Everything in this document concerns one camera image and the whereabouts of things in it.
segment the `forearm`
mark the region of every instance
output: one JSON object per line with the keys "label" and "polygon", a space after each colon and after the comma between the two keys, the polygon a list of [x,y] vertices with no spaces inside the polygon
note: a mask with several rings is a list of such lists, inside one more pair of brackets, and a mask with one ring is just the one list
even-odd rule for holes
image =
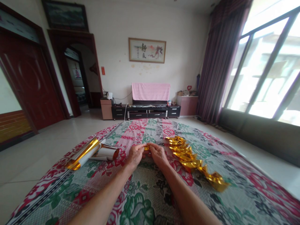
{"label": "forearm", "polygon": [[170,165],[164,166],[162,172],[172,190],[185,224],[221,224]]}
{"label": "forearm", "polygon": [[113,206],[134,168],[124,166],[73,218],[70,225],[106,224]]}

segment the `red wooden door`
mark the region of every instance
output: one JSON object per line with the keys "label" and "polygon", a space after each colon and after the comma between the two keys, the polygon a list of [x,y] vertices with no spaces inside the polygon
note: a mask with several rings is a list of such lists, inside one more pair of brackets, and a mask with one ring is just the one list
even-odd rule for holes
{"label": "red wooden door", "polygon": [[63,120],[44,60],[38,44],[0,33],[0,63],[38,130]]}

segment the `floral bedspread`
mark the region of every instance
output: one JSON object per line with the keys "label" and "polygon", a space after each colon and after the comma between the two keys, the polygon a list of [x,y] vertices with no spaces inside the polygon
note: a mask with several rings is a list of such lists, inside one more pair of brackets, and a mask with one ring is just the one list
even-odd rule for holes
{"label": "floral bedspread", "polygon": [[[198,171],[188,173],[165,146],[165,137],[184,137],[193,153],[231,185],[216,192]],[[115,161],[89,160],[77,171],[67,161],[94,136],[122,150]],[[164,146],[186,184],[223,224],[300,224],[300,202],[228,144],[198,129],[167,119],[139,119],[108,127],[84,140],[58,161],[13,212],[8,224],[66,224],[124,166],[132,145]],[[107,224],[178,224],[172,192],[152,158],[142,159],[119,195]]]}

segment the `ceiling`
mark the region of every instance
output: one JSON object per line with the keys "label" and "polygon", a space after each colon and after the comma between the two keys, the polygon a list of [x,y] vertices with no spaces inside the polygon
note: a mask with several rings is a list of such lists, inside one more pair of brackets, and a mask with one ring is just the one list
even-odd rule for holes
{"label": "ceiling", "polygon": [[146,4],[154,4],[160,6],[167,7],[176,7],[181,9],[187,9],[196,11],[202,14],[210,14],[214,6],[211,7],[212,4],[217,5],[220,0],[119,0],[123,2],[134,2],[134,3],[146,3]]}

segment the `sliding glass door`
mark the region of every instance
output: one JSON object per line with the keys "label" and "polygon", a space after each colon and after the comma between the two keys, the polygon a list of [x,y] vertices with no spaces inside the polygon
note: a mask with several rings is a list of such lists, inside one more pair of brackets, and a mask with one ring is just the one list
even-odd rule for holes
{"label": "sliding glass door", "polygon": [[248,19],[225,108],[300,126],[300,6],[295,4],[300,5],[282,0]]}

